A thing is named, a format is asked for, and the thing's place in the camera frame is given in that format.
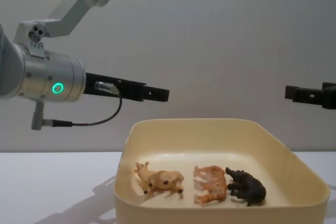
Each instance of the plastic bin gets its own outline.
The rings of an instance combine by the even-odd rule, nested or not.
[[[150,170],[184,175],[184,199],[165,195],[144,200],[135,163]],[[195,166],[244,170],[259,179],[267,195],[262,206],[247,207],[228,195],[201,207],[193,186]],[[329,186],[290,149],[259,124],[239,119],[164,119],[137,123],[126,142],[115,182],[118,224],[321,224]]]

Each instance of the white table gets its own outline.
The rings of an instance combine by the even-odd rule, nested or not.
[[[336,152],[296,154],[334,189],[324,223],[336,224]],[[0,223],[116,224],[113,184],[108,180],[120,156],[0,153]]]

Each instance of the toy animal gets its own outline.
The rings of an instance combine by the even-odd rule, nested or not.
[[[245,199],[247,206],[260,204],[266,197],[266,189],[262,183],[244,170],[225,169],[226,173],[233,179],[233,183],[228,184],[227,189],[231,190],[231,195],[238,199]]]
[[[194,177],[199,176],[206,182],[201,182],[194,180],[194,187],[196,190],[204,191],[207,190],[206,195],[194,195],[194,203],[201,204],[203,207],[206,203],[217,200],[223,202],[226,199],[227,186],[225,179],[225,171],[219,166],[208,166],[203,168],[198,168],[195,166]]]
[[[144,190],[144,194],[152,195],[155,191],[170,191],[170,194],[167,196],[171,196],[174,193],[178,193],[180,198],[183,198],[183,186],[182,181],[184,180],[184,176],[178,171],[166,171],[160,170],[158,172],[154,172],[148,170],[149,162],[146,162],[144,165],[140,163],[136,163],[136,172],[143,183],[145,183],[146,189]]]

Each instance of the black toy animal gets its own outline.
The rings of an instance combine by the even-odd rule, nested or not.
[[[266,197],[266,189],[262,183],[244,170],[230,170],[228,167],[225,172],[230,175],[234,183],[228,184],[227,189],[231,190],[231,195],[238,199],[245,199],[247,206],[259,204]]]

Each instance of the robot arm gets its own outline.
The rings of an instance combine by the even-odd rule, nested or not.
[[[33,130],[55,126],[52,122],[56,120],[43,119],[45,102],[74,102],[83,93],[134,101],[168,101],[169,90],[86,73],[78,59],[44,49],[43,37],[69,35],[90,8],[104,6],[108,1],[62,0],[47,19],[20,23],[14,43],[7,39],[0,24],[0,99],[18,95],[36,101]],[[69,126],[60,122],[58,126]]]

